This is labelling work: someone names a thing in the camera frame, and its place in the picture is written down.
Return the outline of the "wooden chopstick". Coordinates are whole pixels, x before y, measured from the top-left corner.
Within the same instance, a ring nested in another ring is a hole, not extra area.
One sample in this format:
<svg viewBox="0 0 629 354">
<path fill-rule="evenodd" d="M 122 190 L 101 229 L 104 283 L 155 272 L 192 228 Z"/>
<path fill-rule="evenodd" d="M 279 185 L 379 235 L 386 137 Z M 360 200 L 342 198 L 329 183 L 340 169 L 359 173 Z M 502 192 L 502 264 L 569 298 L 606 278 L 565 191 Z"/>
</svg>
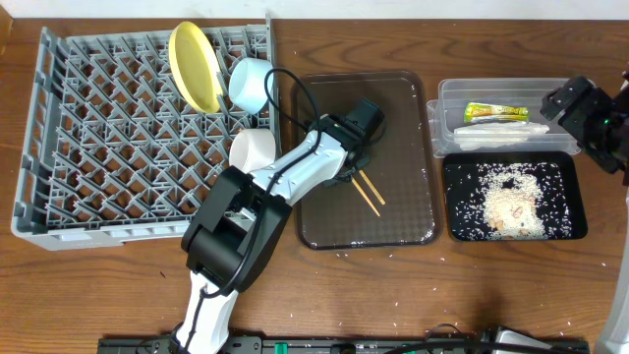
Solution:
<svg viewBox="0 0 629 354">
<path fill-rule="evenodd" d="M 375 213 L 375 215 L 377 217 L 380 217 L 380 213 L 378 211 L 378 209 L 376 208 L 376 206 L 373 204 L 373 202 L 370 200 L 370 198 L 368 197 L 367 193 L 364 191 L 364 189 L 360 186 L 360 184 L 354 179 L 351 179 L 352 185 L 354 186 L 354 188 L 359 192 L 359 194 L 361 195 L 361 197 L 363 198 L 363 200 L 368 204 L 368 206 L 372 209 L 372 211 Z"/>
<path fill-rule="evenodd" d="M 375 187 L 375 185 L 372 183 L 371 179 L 368 177 L 368 175 L 364 172 L 364 170 L 359 170 L 359 174 L 360 176 L 363 178 L 363 180 L 365 181 L 365 183 L 367 184 L 367 186 L 370 188 L 370 190 L 372 191 L 372 193 L 374 194 L 374 196 L 377 198 L 377 200 L 380 202 L 381 205 L 385 205 L 386 201 L 383 198 L 383 196 L 381 195 L 381 193 L 378 191 L 378 189 Z"/>
</svg>

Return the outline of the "pink bowl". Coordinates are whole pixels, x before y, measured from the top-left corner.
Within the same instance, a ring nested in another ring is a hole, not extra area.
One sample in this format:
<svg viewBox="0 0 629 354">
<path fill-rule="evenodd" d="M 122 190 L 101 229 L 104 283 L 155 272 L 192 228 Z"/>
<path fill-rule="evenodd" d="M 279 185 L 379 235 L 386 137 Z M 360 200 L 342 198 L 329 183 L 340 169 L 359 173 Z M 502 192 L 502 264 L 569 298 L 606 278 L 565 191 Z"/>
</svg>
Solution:
<svg viewBox="0 0 629 354">
<path fill-rule="evenodd" d="M 245 129 L 233 140 L 228 162 L 249 173 L 271 164 L 275 158 L 276 141 L 269 129 Z"/>
</svg>

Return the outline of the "light blue bowl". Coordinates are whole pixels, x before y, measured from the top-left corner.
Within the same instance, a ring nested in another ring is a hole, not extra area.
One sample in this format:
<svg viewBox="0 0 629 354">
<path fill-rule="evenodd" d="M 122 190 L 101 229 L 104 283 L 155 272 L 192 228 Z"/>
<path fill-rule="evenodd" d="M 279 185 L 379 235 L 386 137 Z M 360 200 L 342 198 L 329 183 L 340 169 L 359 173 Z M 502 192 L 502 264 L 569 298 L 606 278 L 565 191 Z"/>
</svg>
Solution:
<svg viewBox="0 0 629 354">
<path fill-rule="evenodd" d="M 273 78 L 264 82 L 266 74 L 273 68 L 267 60 L 242 59 L 232 72 L 228 93 L 232 103 L 248 114 L 258 114 L 265 107 L 266 91 L 272 91 Z"/>
</svg>

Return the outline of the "rice food waste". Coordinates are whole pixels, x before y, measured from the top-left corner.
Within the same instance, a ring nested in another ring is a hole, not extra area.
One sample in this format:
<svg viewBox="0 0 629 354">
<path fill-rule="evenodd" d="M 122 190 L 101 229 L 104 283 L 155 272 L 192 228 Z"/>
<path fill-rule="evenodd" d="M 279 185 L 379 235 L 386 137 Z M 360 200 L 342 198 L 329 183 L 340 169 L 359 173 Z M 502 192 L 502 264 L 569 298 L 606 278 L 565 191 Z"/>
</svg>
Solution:
<svg viewBox="0 0 629 354">
<path fill-rule="evenodd" d="M 481 163 L 445 168 L 450 232 L 463 241 L 567 239 L 571 207 L 557 164 Z"/>
</svg>

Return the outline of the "white napkin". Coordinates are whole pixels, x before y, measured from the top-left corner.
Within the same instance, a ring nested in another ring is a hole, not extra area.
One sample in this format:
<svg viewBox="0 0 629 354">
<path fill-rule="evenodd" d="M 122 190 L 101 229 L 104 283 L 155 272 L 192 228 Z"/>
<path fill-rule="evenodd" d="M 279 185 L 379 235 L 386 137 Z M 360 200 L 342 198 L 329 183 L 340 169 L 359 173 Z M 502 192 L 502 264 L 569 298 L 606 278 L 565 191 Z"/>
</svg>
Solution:
<svg viewBox="0 0 629 354">
<path fill-rule="evenodd" d="M 482 123 L 456 128 L 454 142 L 461 150 L 500 148 L 543 136 L 548 131 L 547 125 L 533 122 Z"/>
</svg>

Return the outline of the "green snack wrapper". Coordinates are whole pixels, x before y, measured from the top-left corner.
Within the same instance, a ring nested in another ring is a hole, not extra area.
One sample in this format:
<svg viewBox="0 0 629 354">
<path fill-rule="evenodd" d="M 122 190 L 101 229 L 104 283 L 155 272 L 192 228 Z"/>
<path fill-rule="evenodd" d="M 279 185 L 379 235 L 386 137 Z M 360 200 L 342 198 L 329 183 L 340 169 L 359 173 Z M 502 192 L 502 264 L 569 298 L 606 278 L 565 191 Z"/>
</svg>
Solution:
<svg viewBox="0 0 629 354">
<path fill-rule="evenodd" d="M 528 122 L 529 110 L 527 107 L 514 107 L 478 102 L 469 102 L 465 108 L 465 123 L 498 121 Z"/>
</svg>

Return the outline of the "yellow plate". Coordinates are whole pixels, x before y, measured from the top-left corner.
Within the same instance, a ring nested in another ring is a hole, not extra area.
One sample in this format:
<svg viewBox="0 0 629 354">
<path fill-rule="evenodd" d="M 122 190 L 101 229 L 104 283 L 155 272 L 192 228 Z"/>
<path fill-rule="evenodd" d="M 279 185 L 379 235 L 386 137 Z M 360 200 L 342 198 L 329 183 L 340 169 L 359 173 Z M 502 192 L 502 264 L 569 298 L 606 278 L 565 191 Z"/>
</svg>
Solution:
<svg viewBox="0 0 629 354">
<path fill-rule="evenodd" d="M 220 66 L 209 39 L 191 22 L 182 22 L 171 32 L 168 43 L 171 73 L 179 93 L 197 112 L 216 113 Z"/>
</svg>

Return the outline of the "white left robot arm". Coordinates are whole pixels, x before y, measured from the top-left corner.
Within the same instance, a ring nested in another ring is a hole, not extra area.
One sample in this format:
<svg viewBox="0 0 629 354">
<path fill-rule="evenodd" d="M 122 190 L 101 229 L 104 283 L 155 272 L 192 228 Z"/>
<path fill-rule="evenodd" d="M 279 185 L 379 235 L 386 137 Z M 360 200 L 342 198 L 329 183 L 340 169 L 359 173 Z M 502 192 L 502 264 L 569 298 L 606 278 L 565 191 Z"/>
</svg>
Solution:
<svg viewBox="0 0 629 354">
<path fill-rule="evenodd" d="M 320 116 L 304 140 L 263 168 L 219 174 L 182 238 L 191 272 L 186 317 L 173 332 L 172 353 L 216 353 L 229 336 L 238 296 L 261 275 L 293 206 L 321 183 L 362 165 L 384 121 L 366 99 L 346 115 Z"/>
</svg>

